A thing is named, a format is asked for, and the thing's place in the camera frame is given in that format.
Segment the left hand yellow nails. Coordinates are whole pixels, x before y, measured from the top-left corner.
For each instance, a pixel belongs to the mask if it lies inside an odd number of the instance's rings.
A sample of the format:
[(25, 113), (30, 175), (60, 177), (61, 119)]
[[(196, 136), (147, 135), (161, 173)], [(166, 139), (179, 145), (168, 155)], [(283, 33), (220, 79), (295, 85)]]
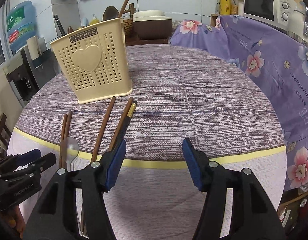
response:
[(11, 209), (1, 211), (0, 217), (8, 224), (10, 228), (14, 229), (19, 234), (21, 239), (23, 239), (26, 223), (18, 205)]

